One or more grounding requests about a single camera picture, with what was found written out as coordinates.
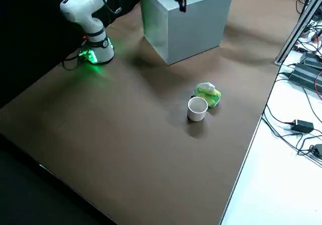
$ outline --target metal cube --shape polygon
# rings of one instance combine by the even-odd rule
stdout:
[[[231,0],[140,0],[144,35],[166,64],[219,45]]]

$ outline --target electronic device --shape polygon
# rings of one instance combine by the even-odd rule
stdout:
[[[293,121],[291,130],[300,133],[311,133],[314,130],[314,126],[311,122],[295,119]]]
[[[315,92],[315,79],[316,87],[319,93],[322,94],[322,77],[317,75],[320,73],[319,70],[312,68],[310,66],[298,63],[295,66],[295,69],[288,73],[289,80],[295,84],[301,85],[302,87],[311,89]]]
[[[300,63],[309,67],[313,67],[319,71],[322,70],[321,57],[313,53],[304,53],[301,56]]]
[[[322,158],[322,144],[316,144],[312,148],[315,157]]]

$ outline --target paper cup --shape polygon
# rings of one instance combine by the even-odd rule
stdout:
[[[188,118],[192,121],[201,121],[207,112],[208,103],[203,98],[194,97],[188,102]]]

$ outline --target brown table surface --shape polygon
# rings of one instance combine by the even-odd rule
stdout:
[[[295,0],[233,0],[221,47],[166,66],[137,6],[107,29],[110,64],[57,66],[0,111],[0,131],[118,224],[217,224],[297,18]],[[200,82],[222,99],[190,123]]]

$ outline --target black background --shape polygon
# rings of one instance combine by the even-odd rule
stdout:
[[[0,107],[59,64],[82,42],[79,25],[61,14],[62,0],[0,0],[2,22]],[[139,0],[122,0],[122,12],[110,14],[111,22],[131,11]],[[111,9],[118,0],[108,0]],[[95,13],[105,26],[105,8]]]

